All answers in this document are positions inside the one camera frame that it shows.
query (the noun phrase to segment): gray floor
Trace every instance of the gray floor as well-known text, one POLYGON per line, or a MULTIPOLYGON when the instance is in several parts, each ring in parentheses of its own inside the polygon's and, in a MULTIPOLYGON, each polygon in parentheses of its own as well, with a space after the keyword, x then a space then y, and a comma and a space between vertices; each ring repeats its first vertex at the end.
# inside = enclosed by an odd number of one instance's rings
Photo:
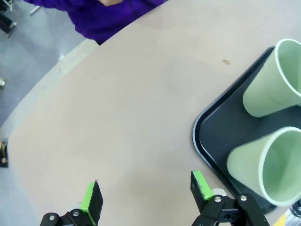
MULTIPOLYGON (((8 80, 0 91, 0 126, 59 59, 84 40, 65 12, 41 8, 29 16, 33 8, 14 1, 14 11, 6 15, 18 25, 9 39, 0 31, 0 77, 8 80)), ((13 162, 8 169, 0 168, 0 226, 40 225, 26 196, 13 162)))
POLYGON ((0 93, 0 126, 33 86, 84 37, 74 30, 67 13, 14 1, 6 13, 18 23, 9 39, 0 31, 0 77, 8 79, 0 93))

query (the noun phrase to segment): paper cup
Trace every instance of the paper cup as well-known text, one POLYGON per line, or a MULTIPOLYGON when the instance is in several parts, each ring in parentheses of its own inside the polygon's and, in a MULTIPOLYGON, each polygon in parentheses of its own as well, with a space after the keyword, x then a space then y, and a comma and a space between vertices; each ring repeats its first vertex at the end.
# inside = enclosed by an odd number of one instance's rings
POLYGON ((280 40, 262 69, 246 89, 247 112, 262 117, 301 103, 301 44, 280 40))
POLYGON ((284 127, 228 156, 231 176, 275 206, 288 206, 301 198, 301 130, 284 127))

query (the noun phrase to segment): beige table surface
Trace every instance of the beige table surface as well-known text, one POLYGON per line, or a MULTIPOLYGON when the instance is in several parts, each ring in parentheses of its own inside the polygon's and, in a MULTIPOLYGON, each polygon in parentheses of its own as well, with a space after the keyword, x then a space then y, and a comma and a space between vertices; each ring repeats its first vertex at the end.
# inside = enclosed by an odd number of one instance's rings
POLYGON ((267 47, 301 40, 300 9, 298 0, 170 0, 100 46, 10 137, 35 214, 64 214, 98 179, 100 225, 191 225, 190 171, 224 188, 194 150, 195 118, 267 47))

